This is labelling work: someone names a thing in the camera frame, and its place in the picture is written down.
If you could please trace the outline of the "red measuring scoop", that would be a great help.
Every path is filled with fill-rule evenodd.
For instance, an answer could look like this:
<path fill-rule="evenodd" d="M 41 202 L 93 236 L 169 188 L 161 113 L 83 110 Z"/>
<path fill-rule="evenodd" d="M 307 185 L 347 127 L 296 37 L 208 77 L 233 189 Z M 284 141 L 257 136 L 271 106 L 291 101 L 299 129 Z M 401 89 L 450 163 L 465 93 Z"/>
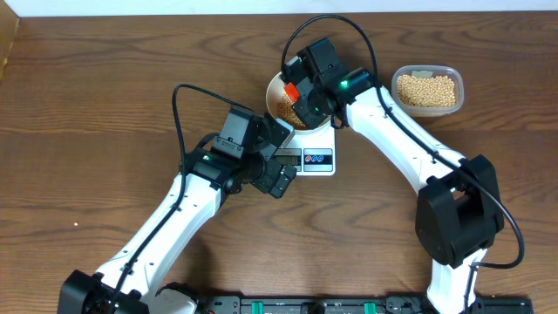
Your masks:
<path fill-rule="evenodd" d="M 300 99 L 300 93 L 292 82 L 286 84 L 283 87 L 283 90 L 286 92 L 287 96 L 293 103 L 296 103 Z"/>

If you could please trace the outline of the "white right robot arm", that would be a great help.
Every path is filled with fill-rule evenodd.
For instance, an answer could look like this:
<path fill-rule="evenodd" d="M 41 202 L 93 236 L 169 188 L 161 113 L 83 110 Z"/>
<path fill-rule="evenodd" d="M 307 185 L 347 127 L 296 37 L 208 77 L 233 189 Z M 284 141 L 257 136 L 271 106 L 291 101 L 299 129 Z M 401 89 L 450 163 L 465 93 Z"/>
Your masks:
<path fill-rule="evenodd" d="M 476 272 L 504 227 L 492 163 L 471 160 L 434 139 L 365 69 L 285 67 L 281 79 L 298 118 L 313 129 L 331 116 L 374 144 L 418 196 L 415 231 L 432 258 L 426 292 L 438 313 L 466 313 Z"/>

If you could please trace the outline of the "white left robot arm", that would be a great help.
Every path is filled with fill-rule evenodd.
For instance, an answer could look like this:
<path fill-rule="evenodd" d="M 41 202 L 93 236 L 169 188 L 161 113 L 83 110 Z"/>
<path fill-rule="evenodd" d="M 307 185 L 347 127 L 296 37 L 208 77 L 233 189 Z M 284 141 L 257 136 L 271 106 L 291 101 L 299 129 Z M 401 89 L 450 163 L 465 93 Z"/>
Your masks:
<path fill-rule="evenodd" d="M 63 283 L 60 313 L 193 313 L 188 296 L 167 297 L 160 286 L 167 272 L 201 226 L 229 195 L 248 183 L 280 198 L 296 169 L 260 154 L 240 160 L 195 148 L 162 203 L 135 236 L 94 274 L 75 270 Z"/>

